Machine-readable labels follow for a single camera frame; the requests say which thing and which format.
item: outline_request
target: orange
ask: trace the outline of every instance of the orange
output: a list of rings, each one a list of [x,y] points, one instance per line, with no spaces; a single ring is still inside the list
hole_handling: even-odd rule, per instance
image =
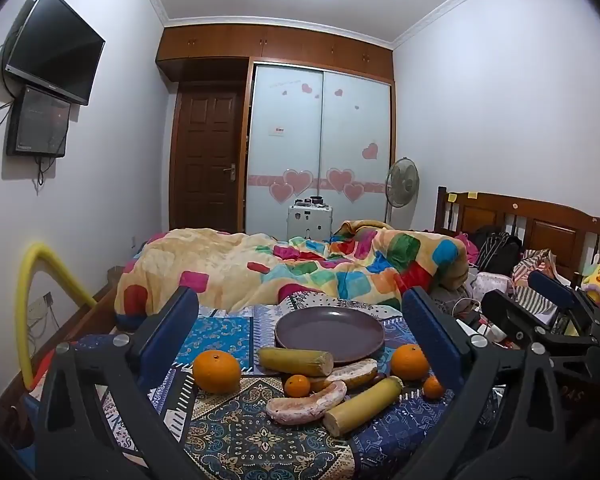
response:
[[[310,389],[311,383],[304,375],[292,375],[285,383],[285,393],[289,397],[306,397]]]
[[[432,375],[431,377],[428,377],[426,381],[424,381],[422,391],[424,396],[428,399],[437,400],[442,398],[446,392],[446,388],[438,382],[438,379],[435,375]]]
[[[221,350],[206,350],[193,360],[193,380],[210,394],[228,394],[240,388],[240,365]]]
[[[402,345],[391,356],[391,373],[405,381],[416,381],[429,372],[429,362],[418,345]]]

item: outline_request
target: round plate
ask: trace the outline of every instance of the round plate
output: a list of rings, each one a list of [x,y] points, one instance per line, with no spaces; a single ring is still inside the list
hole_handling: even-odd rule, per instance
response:
[[[353,308],[311,306],[285,314],[276,324],[282,348],[331,352],[334,364],[364,359],[382,347],[380,322]]]

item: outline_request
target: door handle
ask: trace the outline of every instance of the door handle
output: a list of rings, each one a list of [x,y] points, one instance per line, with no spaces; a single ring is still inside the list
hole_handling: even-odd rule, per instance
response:
[[[235,182],[235,163],[231,164],[230,168],[224,168],[224,172],[231,171],[231,182]]]

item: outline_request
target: tv screen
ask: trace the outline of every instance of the tv screen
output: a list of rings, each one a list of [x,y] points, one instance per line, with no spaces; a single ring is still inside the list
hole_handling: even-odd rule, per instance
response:
[[[103,46],[104,40],[64,0],[36,0],[5,70],[87,105]]]

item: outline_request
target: wooden cabinet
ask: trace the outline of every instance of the wooden cabinet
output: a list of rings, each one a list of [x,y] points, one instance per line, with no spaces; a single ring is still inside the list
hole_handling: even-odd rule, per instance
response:
[[[305,28],[238,24],[165,28],[156,61],[189,57],[266,57],[394,78],[391,50]]]

